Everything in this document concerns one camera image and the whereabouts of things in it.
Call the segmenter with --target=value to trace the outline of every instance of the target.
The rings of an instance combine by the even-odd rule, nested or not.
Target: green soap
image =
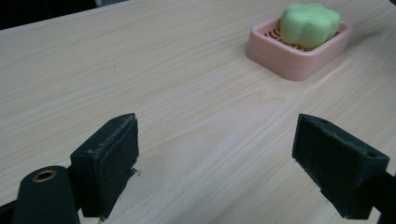
[[[291,4],[280,19],[280,36],[288,44],[315,49],[335,35],[340,23],[338,12],[320,4]]]

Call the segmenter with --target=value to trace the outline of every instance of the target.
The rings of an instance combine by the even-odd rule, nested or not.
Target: soap dish ridge
[[[315,49],[304,49],[282,41],[280,16],[254,26],[250,30],[246,55],[255,63],[291,81],[304,81],[337,57],[352,35],[350,22],[341,21],[334,37]]]

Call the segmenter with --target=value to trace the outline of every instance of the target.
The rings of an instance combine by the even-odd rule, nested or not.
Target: table surface
[[[376,223],[375,209],[341,218],[291,148],[305,113],[384,152],[396,172],[396,6],[317,2],[355,29],[304,82],[245,56],[250,28],[292,1],[134,0],[0,31],[0,204],[135,112],[141,175],[108,223]]]

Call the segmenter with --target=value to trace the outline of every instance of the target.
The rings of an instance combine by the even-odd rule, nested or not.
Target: wood grain
[[[245,56],[249,29],[292,1],[134,0],[0,31],[0,204],[135,112],[142,173],[108,223],[376,223],[375,210],[339,217],[291,147],[306,113],[386,153],[396,173],[396,6],[317,2],[355,30],[305,82]]]

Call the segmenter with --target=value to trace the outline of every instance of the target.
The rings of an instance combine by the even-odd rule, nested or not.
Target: pink soap dish
[[[274,73],[291,81],[304,81],[340,54],[352,35],[353,26],[341,21],[335,36],[321,46],[309,50],[289,45],[279,34],[280,17],[254,26],[250,30],[246,55]]]

